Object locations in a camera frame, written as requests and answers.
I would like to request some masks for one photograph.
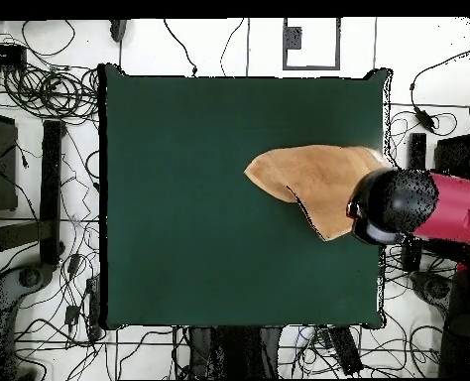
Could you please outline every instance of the green table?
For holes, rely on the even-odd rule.
[[[381,249],[351,235],[322,242],[298,205],[243,172],[274,148],[381,150],[385,69],[365,79],[100,70],[108,326],[381,322]]]

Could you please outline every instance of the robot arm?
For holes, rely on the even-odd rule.
[[[0,380],[17,376],[14,357],[15,318],[26,296],[44,288],[55,267],[30,264],[11,270],[0,278]]]
[[[378,170],[355,188],[347,206],[352,233],[370,244],[406,235],[470,245],[470,180],[418,170]]]

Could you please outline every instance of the brown towel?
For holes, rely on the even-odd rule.
[[[312,145],[266,152],[244,174],[268,194],[298,202],[314,230],[331,240],[351,229],[346,205],[357,183],[382,167],[366,148]]]

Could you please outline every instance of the metal frame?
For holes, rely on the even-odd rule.
[[[341,68],[341,18],[336,18],[335,65],[288,65],[290,50],[288,18],[283,19],[283,70],[340,70]]]
[[[60,255],[60,150],[65,125],[45,120],[43,129],[40,220],[0,226],[0,252],[39,241],[42,263],[56,266]]]

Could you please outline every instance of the black cable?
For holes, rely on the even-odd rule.
[[[417,351],[420,351],[420,350],[417,348],[417,346],[413,345],[413,337],[416,335],[416,333],[418,331],[423,330],[425,328],[430,328],[432,330],[438,331],[440,334],[443,334],[443,330],[441,330],[441,328],[438,328],[435,325],[429,325],[429,324],[417,327],[411,332],[411,335],[410,335],[411,361],[414,365],[414,368],[416,368],[416,371],[418,371],[418,373],[421,375],[422,378],[427,378],[427,377],[425,376],[425,374],[423,374],[423,372],[420,370],[420,368],[418,368],[418,364],[416,363],[416,356],[414,355],[414,353],[417,352]]]
[[[19,359],[19,360],[22,361],[22,362],[28,362],[28,363],[30,363],[30,364],[38,365],[38,366],[42,367],[45,372],[43,373],[43,376],[41,377],[41,380],[40,380],[40,381],[45,381],[45,377],[47,377],[47,372],[48,372],[48,370],[47,370],[47,367],[46,367],[44,364],[42,364],[41,362],[38,362],[38,361],[33,361],[33,360],[31,360],[31,359],[22,358],[20,355],[18,355],[18,354],[16,353],[16,351],[15,351],[14,355],[15,355],[15,357],[16,357],[17,359]]]
[[[73,42],[74,38],[76,37],[76,31],[74,30],[74,27],[72,26],[72,24],[67,21],[67,20],[64,20],[67,25],[71,28],[71,31],[72,31],[72,34],[71,34],[71,38],[70,40],[67,42],[67,44],[62,47],[60,50],[54,52],[54,53],[49,53],[49,54],[45,54],[45,53],[38,53],[36,50],[34,50],[30,45],[29,45],[29,42],[27,41],[27,38],[25,36],[25,28],[26,26],[29,24],[29,22],[31,21],[25,21],[24,22],[24,25],[22,25],[22,38],[24,39],[24,42],[27,44],[29,50],[35,55],[35,56],[41,56],[41,57],[53,57],[53,56],[56,56],[57,54],[59,53],[62,53],[67,47],[69,47],[71,45],[71,43]]]
[[[390,131],[391,131],[391,135],[390,135],[390,141],[392,143],[392,149],[387,151],[388,154],[389,154],[389,158],[391,159],[391,161],[393,163],[395,163],[395,165],[397,164],[396,162],[396,158],[397,158],[397,151],[398,151],[398,147],[401,145],[401,143],[403,143],[403,141],[405,140],[407,134],[412,130],[414,129],[415,127],[419,126],[420,125],[420,122],[419,120],[417,120],[417,122],[412,126],[412,127],[409,127],[409,123],[408,123],[408,120],[406,118],[398,118],[399,116],[402,116],[402,115],[411,115],[413,117],[416,117],[416,113],[415,112],[411,112],[411,111],[400,111],[398,112],[397,114],[395,114],[391,121],[390,121]],[[445,116],[450,116],[453,121],[454,121],[454,125],[453,125],[453,128],[447,132],[447,133],[438,133],[437,131],[434,131],[433,133],[436,135],[436,136],[440,136],[440,137],[446,137],[446,136],[450,136],[454,131],[455,129],[457,128],[457,125],[458,125],[458,121],[457,121],[457,117],[452,114],[451,112],[442,112],[442,113],[439,113],[439,114],[434,114],[432,116],[430,116],[430,118],[432,119],[432,129],[434,130],[438,130],[439,129],[439,126],[440,126],[440,121],[439,121],[439,118],[438,117],[445,117]],[[405,123],[405,130],[402,131],[402,132],[399,132],[399,133],[392,133],[392,127],[394,124],[398,123],[398,122],[404,122]],[[396,142],[396,138],[398,136],[401,136],[401,139]]]
[[[438,64],[434,64],[434,65],[431,65],[427,68],[425,68],[424,70],[420,71],[413,79],[413,82],[411,83],[410,85],[410,92],[411,92],[411,104],[413,106],[413,109],[415,111],[415,113],[419,113],[419,112],[424,112],[424,111],[421,111],[414,103],[414,100],[413,100],[413,93],[414,93],[414,89],[415,89],[415,86],[416,86],[416,80],[418,79],[419,76],[421,76],[422,74],[424,74],[426,71],[429,71],[429,70],[432,70],[436,67],[439,67],[443,64],[447,64],[448,62],[451,62],[452,60],[455,60],[455,59],[460,59],[460,58],[464,58],[464,57],[467,57],[470,55],[470,50],[466,51],[466,52],[463,52],[463,53],[459,53],[455,56],[452,56],[450,57],[449,59],[446,59],[445,61],[441,62],[441,63],[438,63]]]
[[[95,176],[89,169],[88,169],[88,162],[90,160],[90,158],[92,158],[94,155],[98,154],[99,153],[99,149],[97,151],[94,151],[92,152],[88,157],[87,159],[85,160],[85,170],[87,171],[87,173],[94,179],[97,179],[99,180],[99,177]]]
[[[168,32],[170,32],[170,35],[174,38],[174,40],[176,40],[180,46],[183,48],[184,52],[185,52],[185,56],[187,57],[187,61],[192,65],[192,75],[193,76],[196,76],[196,72],[198,71],[198,68],[196,67],[196,64],[194,64],[191,59],[189,58],[189,53],[187,52],[187,48],[185,47],[185,45],[183,43],[181,43],[178,38],[176,37],[176,35],[172,32],[172,30],[170,29],[170,27],[168,26],[168,23],[167,23],[167,20],[166,19],[163,19],[163,22],[165,23],[165,26],[167,27],[168,29]]]
[[[224,72],[224,67],[223,67],[224,54],[226,53],[226,49],[228,48],[228,45],[230,44],[231,37],[233,37],[233,34],[235,34],[237,32],[237,30],[242,26],[242,24],[244,23],[245,20],[246,20],[246,18],[242,18],[242,20],[240,21],[240,24],[238,24],[238,26],[233,30],[233,32],[228,37],[228,41],[226,42],[226,45],[224,46],[223,54],[221,55],[221,59],[219,60],[219,64],[221,64],[221,70],[222,70],[223,75],[225,77],[226,77],[226,73]]]
[[[140,339],[140,342],[138,343],[135,350],[133,350],[129,355],[125,356],[124,358],[122,358],[120,360],[120,362],[119,362],[119,374],[118,374],[118,377],[116,377],[117,381],[119,381],[122,378],[122,362],[124,362],[126,359],[129,359],[131,356],[133,356],[138,351],[138,349],[140,349],[140,346],[143,344],[145,338],[149,334],[171,334],[171,333],[172,333],[171,331],[148,331],[148,332],[146,332],[143,335],[143,337]]]

